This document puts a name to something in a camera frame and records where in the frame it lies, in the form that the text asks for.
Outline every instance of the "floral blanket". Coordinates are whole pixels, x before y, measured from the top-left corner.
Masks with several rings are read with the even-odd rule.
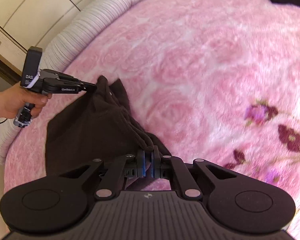
[[[204,158],[287,191],[297,207],[289,233],[300,240],[300,8],[143,0],[65,73],[87,82],[121,78],[135,119],[185,162]],[[76,97],[54,95],[19,134],[6,190],[45,175],[47,123]]]

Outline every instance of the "ribbed gray surface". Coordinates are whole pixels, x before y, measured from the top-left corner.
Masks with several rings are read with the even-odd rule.
[[[291,240],[284,231],[269,236],[245,236],[216,224],[200,203],[180,199],[174,191],[123,191],[99,202],[90,216],[68,232],[48,237],[13,233],[8,240]]]

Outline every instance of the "screw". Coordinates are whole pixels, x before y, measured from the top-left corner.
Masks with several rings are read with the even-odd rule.
[[[201,192],[197,189],[191,188],[191,189],[187,189],[185,191],[185,195],[187,197],[199,197],[201,194]]]
[[[110,197],[112,195],[112,191],[109,190],[109,189],[99,189],[97,192],[96,192],[96,195],[98,197]]]

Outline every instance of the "black cable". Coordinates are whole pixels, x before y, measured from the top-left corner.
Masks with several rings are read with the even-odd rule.
[[[5,122],[5,121],[7,121],[7,120],[8,120],[8,118],[6,118],[6,120],[4,120],[4,121],[0,122],[0,124],[4,123],[4,122]]]

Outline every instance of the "finger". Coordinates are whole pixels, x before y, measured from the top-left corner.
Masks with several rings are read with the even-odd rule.
[[[43,107],[46,105],[46,103],[48,101],[48,97],[46,97],[42,94],[23,90],[22,100],[25,103],[35,104],[36,106]]]
[[[32,110],[31,110],[32,117],[37,118],[39,116],[39,114],[41,113],[41,111],[42,111],[42,108],[38,108],[38,107],[32,108]]]

